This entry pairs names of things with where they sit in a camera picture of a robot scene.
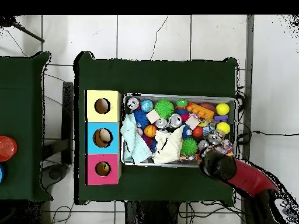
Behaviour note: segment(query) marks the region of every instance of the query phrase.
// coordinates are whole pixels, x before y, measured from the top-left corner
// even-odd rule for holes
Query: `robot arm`
[[[248,199],[255,224],[299,224],[298,204],[270,173],[216,150],[203,149],[200,156],[204,175]]]

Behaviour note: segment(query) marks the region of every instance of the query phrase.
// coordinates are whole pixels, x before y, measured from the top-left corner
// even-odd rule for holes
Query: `orange block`
[[[190,102],[187,106],[186,106],[188,111],[192,111],[192,113],[196,113],[199,117],[204,118],[205,120],[211,120],[214,116],[214,112],[206,109],[204,107],[201,107],[197,104],[194,104],[192,102]]]

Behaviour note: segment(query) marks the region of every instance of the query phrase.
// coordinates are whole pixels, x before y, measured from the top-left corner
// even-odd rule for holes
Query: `light blue cloth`
[[[143,138],[137,134],[137,126],[134,114],[127,114],[123,126],[120,128],[120,133],[123,135],[127,143],[124,148],[124,160],[135,164],[143,162],[152,155],[150,148],[144,142]]]

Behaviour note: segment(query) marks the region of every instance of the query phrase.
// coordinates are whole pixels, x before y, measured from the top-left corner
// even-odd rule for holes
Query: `purple toy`
[[[215,119],[215,124],[218,124],[220,122],[226,122],[228,118],[228,115],[218,115],[218,116],[214,116]]]

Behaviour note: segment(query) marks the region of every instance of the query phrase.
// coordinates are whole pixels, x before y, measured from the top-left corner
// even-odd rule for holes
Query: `dark green table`
[[[0,57],[0,135],[18,144],[4,163],[0,200],[51,200],[40,185],[43,135],[43,67],[50,53],[32,58]]]
[[[84,183],[84,90],[125,93],[235,97],[237,62],[95,60],[80,53],[75,71],[75,199],[84,201],[223,200],[232,205],[232,188],[205,178],[199,169],[123,165],[118,185]]]

